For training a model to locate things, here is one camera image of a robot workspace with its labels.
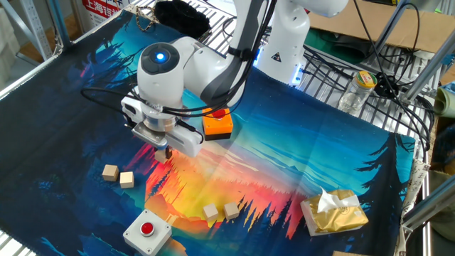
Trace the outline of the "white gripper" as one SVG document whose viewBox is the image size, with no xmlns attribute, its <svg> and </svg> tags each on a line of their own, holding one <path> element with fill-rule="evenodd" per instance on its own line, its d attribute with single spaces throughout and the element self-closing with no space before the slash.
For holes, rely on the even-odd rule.
<svg viewBox="0 0 455 256">
<path fill-rule="evenodd" d="M 165 137 L 169 145 L 165 149 L 167 159 L 173 155 L 172 148 L 191 158 L 196 157 L 202 148 L 203 135 L 187 124 L 177 124 L 170 132 L 166 132 Z"/>
</svg>

